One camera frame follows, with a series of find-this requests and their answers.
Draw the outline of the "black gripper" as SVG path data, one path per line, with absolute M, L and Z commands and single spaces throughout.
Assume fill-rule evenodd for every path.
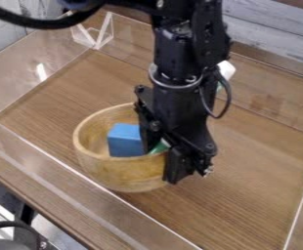
M 150 67 L 153 87 L 135 88 L 145 152 L 150 153 L 161 139 L 170 143 L 163 179 L 177 185 L 198 172 L 213 171 L 213 158 L 218 148 L 207 121 L 213 116 L 217 80 L 211 75 L 194 75 L 193 79 L 165 76 L 155 64 Z

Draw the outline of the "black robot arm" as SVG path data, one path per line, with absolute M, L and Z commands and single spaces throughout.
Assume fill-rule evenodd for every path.
M 222 0 L 58 0 L 65 8 L 93 13 L 121 6 L 147 13 L 154 33 L 151 87 L 135 88 L 145 148 L 170 143 L 163 179 L 177 184 L 190 175 L 207 175 L 217 144 L 207 126 L 223 111 L 214 110 L 217 89 L 231 94 L 219 64 L 229 60 L 231 38 L 222 17 Z

